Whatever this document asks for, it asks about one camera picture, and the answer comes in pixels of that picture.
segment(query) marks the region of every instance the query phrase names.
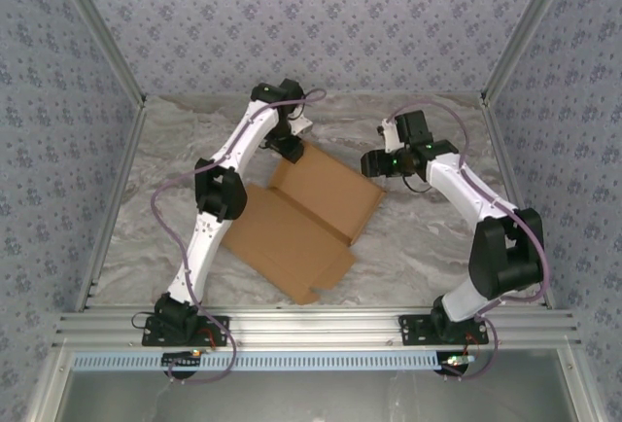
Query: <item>flattened cardboard box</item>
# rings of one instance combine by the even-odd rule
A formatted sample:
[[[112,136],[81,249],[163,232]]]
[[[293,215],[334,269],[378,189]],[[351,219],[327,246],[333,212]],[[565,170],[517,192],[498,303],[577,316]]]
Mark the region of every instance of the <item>flattened cardboard box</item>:
[[[359,238],[384,196],[368,179],[308,142],[296,164],[282,159],[248,202],[223,245],[296,303],[320,298],[356,261]]]

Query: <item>patterned wallpaper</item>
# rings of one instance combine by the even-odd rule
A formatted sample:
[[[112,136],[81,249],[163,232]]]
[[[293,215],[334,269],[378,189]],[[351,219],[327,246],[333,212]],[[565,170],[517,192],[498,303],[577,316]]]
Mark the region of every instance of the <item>patterned wallpaper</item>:
[[[75,306],[134,106],[71,0],[0,0],[0,420]]]
[[[574,308],[622,420],[622,0],[555,0],[494,109],[540,210],[561,307]]]
[[[146,94],[474,91],[528,0],[94,0]]]

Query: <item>marble floor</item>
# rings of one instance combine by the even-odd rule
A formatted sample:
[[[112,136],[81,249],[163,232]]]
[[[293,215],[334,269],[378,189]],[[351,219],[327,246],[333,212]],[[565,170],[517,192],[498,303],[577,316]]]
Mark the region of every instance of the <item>marble floor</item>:
[[[305,138],[359,170],[361,155],[382,147],[376,126],[415,95],[329,94],[307,106],[314,122]],[[456,110],[470,132],[468,163],[495,191],[504,194],[501,174],[476,97],[431,96]],[[180,264],[177,247],[150,210],[152,192],[165,180],[209,158],[235,128],[248,96],[149,97],[140,137],[112,241],[94,291],[93,304],[145,304],[166,290]],[[421,107],[435,139],[461,149],[464,137],[451,116]],[[257,151],[245,183],[266,185],[279,157]],[[320,304],[430,305],[467,276],[472,233],[437,191],[411,193],[401,179],[379,178],[387,191],[381,206],[352,247],[358,261]],[[424,188],[416,177],[411,185]],[[169,226],[190,240],[196,206],[193,180],[165,192],[158,203]],[[291,300],[221,246],[208,275],[204,303],[289,304]]]

